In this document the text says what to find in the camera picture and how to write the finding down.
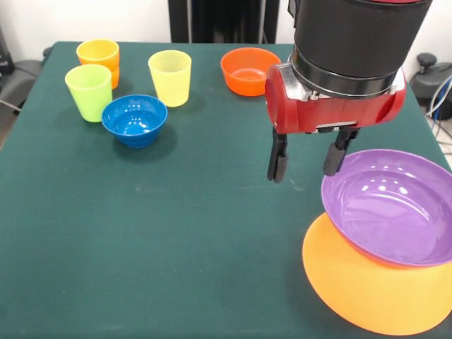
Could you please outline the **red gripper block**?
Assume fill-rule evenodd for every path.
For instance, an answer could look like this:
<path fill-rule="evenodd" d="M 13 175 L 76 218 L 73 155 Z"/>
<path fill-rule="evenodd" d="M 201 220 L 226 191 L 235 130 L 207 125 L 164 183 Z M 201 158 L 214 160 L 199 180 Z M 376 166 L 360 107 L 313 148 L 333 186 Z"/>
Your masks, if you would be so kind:
<path fill-rule="evenodd" d="M 267 179 L 280 183 L 288 163 L 287 135 L 316 133 L 323 128 L 341 126 L 366 127 L 394 119 L 403 107 L 407 92 L 405 74 L 399 69 L 390 89 L 366 99 L 350 99 L 317 95 L 303 85 L 289 63 L 269 68 L 265 96 L 269 119 L 273 125 Z M 333 176 L 340 171 L 351 142 L 359 129 L 341 129 L 328 149 L 323 172 Z"/>

